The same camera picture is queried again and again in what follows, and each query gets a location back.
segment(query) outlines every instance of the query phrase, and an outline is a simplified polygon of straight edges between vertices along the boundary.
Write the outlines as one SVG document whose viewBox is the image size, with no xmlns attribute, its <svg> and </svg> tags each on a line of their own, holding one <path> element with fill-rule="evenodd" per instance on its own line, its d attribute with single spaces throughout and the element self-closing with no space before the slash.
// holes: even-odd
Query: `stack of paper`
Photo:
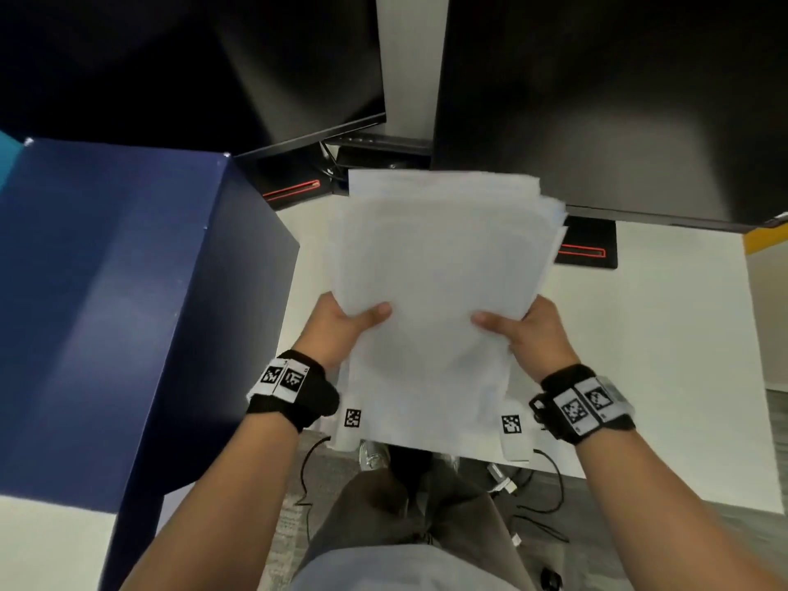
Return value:
<svg viewBox="0 0 788 591">
<path fill-rule="evenodd" d="M 509 410 L 507 340 L 470 315 L 525 314 L 564 237 L 564 204 L 530 176 L 356 170 L 344 205 L 334 295 L 348 314 L 381 301 L 394 312 L 343 367 L 335 446 L 371 439 L 457 453 Z"/>
</svg>

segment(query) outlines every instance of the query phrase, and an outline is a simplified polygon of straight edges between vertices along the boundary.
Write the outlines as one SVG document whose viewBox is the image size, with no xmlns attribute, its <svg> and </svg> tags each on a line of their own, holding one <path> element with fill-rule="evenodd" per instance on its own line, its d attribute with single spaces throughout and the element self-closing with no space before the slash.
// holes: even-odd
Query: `table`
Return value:
<svg viewBox="0 0 788 591">
<path fill-rule="evenodd" d="M 330 289 L 325 252 L 343 202 L 325 197 L 278 214 L 301 250 L 277 352 Z M 554 266 L 547 277 L 542 293 L 577 353 L 628 396 L 643 437 L 701 498 L 782 512 L 740 235 L 620 222 L 618 264 Z M 515 394 L 534 393 L 525 374 L 512 376 Z M 480 442 L 471 458 L 490 459 L 498 443 Z M 546 433 L 534 443 L 563 474 L 583 476 L 571 446 Z M 530 466 L 552 470 L 540 456 Z"/>
</svg>

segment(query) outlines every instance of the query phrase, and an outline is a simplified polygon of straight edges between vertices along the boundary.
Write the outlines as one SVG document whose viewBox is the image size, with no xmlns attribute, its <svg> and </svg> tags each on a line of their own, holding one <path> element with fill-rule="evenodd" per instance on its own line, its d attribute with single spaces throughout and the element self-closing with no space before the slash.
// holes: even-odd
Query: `person's right arm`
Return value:
<svg viewBox="0 0 788 591">
<path fill-rule="evenodd" d="M 580 362 L 556 306 L 537 297 L 515 321 L 477 313 L 473 322 L 506 336 L 537 383 Z M 577 446 L 589 487 L 637 591 L 786 591 L 636 431 L 599 429 Z"/>
</svg>

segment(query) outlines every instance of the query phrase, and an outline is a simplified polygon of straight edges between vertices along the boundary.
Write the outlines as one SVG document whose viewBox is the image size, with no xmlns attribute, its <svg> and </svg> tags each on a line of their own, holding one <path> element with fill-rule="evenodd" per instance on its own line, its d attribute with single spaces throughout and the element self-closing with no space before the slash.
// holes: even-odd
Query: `floor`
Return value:
<svg viewBox="0 0 788 591">
<path fill-rule="evenodd" d="M 788 506 L 788 393 L 767 392 L 774 448 L 777 456 L 780 483 L 783 487 L 783 506 Z M 319 439 L 305 432 L 300 441 L 300 465 L 309 447 Z M 309 500 L 314 503 L 309 514 L 310 531 L 317 530 L 325 519 L 334 500 L 355 474 L 359 466 L 353 455 L 333 452 L 319 447 L 310 458 L 305 471 Z M 567 591 L 624 591 L 632 589 L 618 560 L 612 538 L 607 530 L 586 481 L 565 477 L 566 501 L 554 515 L 541 520 L 566 534 L 570 544 L 553 540 L 527 522 L 513 524 L 522 538 L 519 548 L 526 568 L 537 573 L 542 565 L 549 565 L 564 577 Z M 537 473 L 527 487 L 529 504 L 549 505 L 558 494 L 557 477 Z M 298 469 L 291 473 L 288 500 L 282 512 L 281 533 L 277 534 L 260 589 L 283 589 L 295 572 L 307 546 L 307 510 L 293 506 L 301 496 Z M 501 496 L 497 504 L 506 515 L 511 509 L 511 498 Z M 724 523 L 740 536 L 744 543 L 788 580 L 788 518 L 767 512 L 749 510 L 722 504 L 709 504 Z"/>
</svg>

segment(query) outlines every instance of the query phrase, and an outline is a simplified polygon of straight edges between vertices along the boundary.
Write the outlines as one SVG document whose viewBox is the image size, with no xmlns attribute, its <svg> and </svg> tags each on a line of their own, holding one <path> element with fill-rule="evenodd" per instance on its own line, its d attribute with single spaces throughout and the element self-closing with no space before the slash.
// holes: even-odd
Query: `hand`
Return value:
<svg viewBox="0 0 788 591">
<path fill-rule="evenodd" d="M 350 355 L 363 332 L 383 323 L 391 314 L 392 306 L 382 302 L 355 317 L 348 317 L 334 295 L 324 292 L 312 309 L 293 350 L 313 358 L 329 371 L 339 367 Z"/>
<path fill-rule="evenodd" d="M 482 329 L 506 336 L 517 363 L 537 384 L 580 362 L 566 337 L 556 304 L 544 296 L 536 297 L 520 321 L 486 311 L 474 313 L 470 320 Z"/>
</svg>

